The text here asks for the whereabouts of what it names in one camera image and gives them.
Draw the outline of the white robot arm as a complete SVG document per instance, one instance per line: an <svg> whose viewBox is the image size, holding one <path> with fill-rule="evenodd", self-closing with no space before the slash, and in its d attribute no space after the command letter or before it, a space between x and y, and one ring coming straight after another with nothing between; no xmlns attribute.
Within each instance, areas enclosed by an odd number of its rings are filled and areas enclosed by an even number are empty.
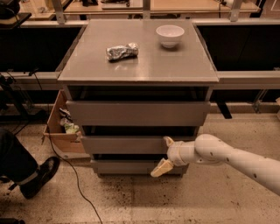
<svg viewBox="0 0 280 224"><path fill-rule="evenodd" d="M154 178L171 171L175 166L189 163L225 163L280 195L280 162L275 159L239 150L209 134L201 134L189 142L174 141L169 136L165 136L164 140L168 147L167 159L162 158L150 173Z"/></svg>

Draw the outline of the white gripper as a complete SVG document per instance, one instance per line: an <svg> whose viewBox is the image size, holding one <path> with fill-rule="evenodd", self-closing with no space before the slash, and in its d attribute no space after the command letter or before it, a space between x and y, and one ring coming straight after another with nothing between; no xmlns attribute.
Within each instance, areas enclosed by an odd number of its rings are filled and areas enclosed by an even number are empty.
<svg viewBox="0 0 280 224"><path fill-rule="evenodd" d="M150 173L153 178L160 177L171 171L173 166L183 166L200 161L200 155L195 150L194 141L174 142L169 136L165 136L164 141L168 147L167 159L162 158Z"/></svg>

